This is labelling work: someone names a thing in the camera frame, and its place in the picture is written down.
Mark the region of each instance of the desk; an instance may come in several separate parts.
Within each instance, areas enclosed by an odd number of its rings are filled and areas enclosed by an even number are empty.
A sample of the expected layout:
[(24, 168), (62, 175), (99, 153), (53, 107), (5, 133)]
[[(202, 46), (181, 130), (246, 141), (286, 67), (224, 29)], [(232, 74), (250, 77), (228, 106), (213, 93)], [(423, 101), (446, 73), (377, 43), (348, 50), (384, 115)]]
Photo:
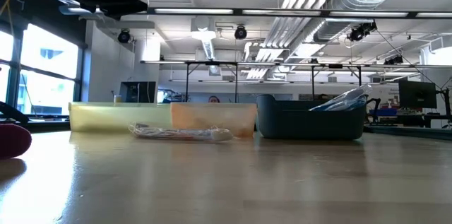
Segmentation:
[(432, 120), (434, 120), (434, 119), (443, 119), (443, 120), (452, 119), (452, 117), (449, 117), (447, 115), (428, 115), (428, 114), (398, 115), (397, 118), (398, 118), (398, 122), (402, 123), (402, 124), (404, 121), (407, 121), (410, 119), (416, 119), (420, 126), (423, 126), (426, 128), (432, 127)]
[(450, 223), (452, 144), (35, 134), (0, 162), (0, 223)]

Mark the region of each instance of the light fixture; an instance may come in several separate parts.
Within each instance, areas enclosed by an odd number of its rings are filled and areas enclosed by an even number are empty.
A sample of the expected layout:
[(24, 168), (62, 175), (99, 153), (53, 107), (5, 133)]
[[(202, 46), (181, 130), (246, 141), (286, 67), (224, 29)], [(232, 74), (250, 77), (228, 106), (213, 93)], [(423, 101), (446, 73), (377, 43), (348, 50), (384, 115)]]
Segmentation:
[(406, 17), (408, 12), (385, 12), (385, 11), (331, 11), (330, 16), (342, 16), (342, 17)]
[(266, 15), (266, 16), (320, 16), (320, 11), (296, 11), (290, 9), (244, 9), (244, 15)]
[(237, 26), (237, 29), (235, 30), (234, 37), (235, 37), (236, 40), (244, 40), (244, 39), (246, 39), (245, 26), (243, 26), (243, 25)]
[(273, 66), (275, 62), (238, 62), (238, 65), (259, 65), (259, 66)]
[(373, 23), (362, 23), (359, 27), (352, 28), (350, 34), (347, 35), (347, 39), (351, 42), (360, 41), (375, 30), (377, 30), (375, 21)]
[(438, 18), (438, 17), (447, 17), (452, 18), (452, 13), (444, 13), (444, 12), (421, 12), (416, 15), (418, 18)]
[(232, 15), (232, 9), (223, 8), (156, 8), (155, 13), (159, 14), (216, 14)]
[(185, 61), (141, 61), (144, 64), (185, 64)]

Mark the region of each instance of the wall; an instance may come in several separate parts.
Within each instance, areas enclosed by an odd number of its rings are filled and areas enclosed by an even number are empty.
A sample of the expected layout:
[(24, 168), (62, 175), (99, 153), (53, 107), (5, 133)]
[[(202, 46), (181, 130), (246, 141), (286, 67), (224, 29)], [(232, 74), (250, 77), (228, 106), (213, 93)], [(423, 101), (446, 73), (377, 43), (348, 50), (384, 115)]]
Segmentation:
[(158, 65), (140, 64), (143, 45), (138, 43), (133, 53), (114, 38), (88, 22), (82, 101), (111, 102), (112, 90), (119, 94), (122, 81), (158, 81)]

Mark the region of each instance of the security camera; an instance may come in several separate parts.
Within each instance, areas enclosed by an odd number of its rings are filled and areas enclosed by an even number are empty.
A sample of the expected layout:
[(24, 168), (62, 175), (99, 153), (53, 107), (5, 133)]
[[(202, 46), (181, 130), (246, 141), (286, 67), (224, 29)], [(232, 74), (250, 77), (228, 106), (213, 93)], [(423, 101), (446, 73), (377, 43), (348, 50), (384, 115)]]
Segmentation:
[(236, 40), (244, 40), (244, 39), (246, 39), (245, 26), (243, 26), (243, 25), (237, 26), (237, 29), (235, 30), (234, 36), (235, 36)]
[(132, 42), (132, 40), (133, 40), (133, 38), (130, 35), (130, 30), (129, 29), (122, 29), (121, 33), (119, 33), (119, 35), (118, 35), (119, 43), (128, 44), (128, 43)]

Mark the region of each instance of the orange translucent container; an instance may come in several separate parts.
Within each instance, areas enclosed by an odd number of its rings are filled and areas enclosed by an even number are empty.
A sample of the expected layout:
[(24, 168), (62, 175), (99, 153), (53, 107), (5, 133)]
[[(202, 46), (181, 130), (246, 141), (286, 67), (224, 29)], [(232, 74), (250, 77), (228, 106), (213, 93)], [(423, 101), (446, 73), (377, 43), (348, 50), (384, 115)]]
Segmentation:
[(252, 137), (256, 104), (171, 103), (175, 129), (229, 129), (234, 136)]

